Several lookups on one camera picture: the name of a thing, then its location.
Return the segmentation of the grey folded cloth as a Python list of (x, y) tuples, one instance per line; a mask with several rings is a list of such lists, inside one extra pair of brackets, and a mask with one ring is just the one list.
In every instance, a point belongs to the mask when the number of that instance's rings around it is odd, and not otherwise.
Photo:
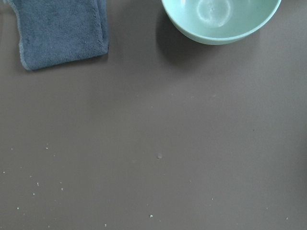
[(26, 70), (102, 56), (109, 35), (105, 0), (9, 0)]

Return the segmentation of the mint green bowl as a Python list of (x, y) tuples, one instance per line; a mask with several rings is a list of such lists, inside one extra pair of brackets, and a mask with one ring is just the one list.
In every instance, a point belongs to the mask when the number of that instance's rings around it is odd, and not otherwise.
[(279, 0), (164, 0), (172, 24), (187, 38), (206, 45), (239, 41), (263, 27)]

